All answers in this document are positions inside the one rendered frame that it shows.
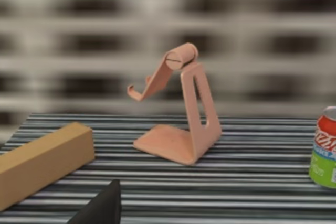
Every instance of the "brown box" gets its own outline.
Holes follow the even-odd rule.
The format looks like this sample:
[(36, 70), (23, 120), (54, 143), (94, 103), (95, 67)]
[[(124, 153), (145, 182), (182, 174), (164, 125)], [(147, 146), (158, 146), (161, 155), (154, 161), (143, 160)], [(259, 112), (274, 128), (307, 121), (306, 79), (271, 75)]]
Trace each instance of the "brown box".
[(0, 211), (94, 160), (92, 129), (71, 123), (0, 156)]

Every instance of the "black object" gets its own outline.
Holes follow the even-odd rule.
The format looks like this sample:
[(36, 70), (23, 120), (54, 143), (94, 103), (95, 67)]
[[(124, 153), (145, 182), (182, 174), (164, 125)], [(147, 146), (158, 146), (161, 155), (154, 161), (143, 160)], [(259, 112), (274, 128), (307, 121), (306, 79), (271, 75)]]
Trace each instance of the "black object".
[(120, 224), (121, 191), (120, 181), (113, 180), (87, 205), (85, 205), (68, 224)]

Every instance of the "barcode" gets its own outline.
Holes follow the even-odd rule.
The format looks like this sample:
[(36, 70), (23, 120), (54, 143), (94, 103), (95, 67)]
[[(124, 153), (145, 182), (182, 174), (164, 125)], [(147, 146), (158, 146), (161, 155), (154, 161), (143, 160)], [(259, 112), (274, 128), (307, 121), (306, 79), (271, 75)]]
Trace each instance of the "barcode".
[(336, 183), (336, 168), (332, 170), (331, 182)]

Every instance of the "can label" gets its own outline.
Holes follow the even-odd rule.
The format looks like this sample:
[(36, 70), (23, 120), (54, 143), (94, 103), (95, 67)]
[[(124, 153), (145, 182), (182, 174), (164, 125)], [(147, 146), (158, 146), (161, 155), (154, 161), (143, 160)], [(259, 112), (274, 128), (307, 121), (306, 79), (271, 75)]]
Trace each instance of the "can label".
[(309, 175), (317, 184), (336, 188), (336, 136), (319, 127), (315, 134)]

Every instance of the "red and green can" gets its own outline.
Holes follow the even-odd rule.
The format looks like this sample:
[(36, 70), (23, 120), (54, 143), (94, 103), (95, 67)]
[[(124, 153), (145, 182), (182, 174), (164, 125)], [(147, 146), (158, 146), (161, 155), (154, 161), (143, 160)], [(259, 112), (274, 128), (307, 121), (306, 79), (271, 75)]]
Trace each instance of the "red and green can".
[(316, 184), (336, 188), (336, 106), (327, 107), (318, 119), (309, 176)]

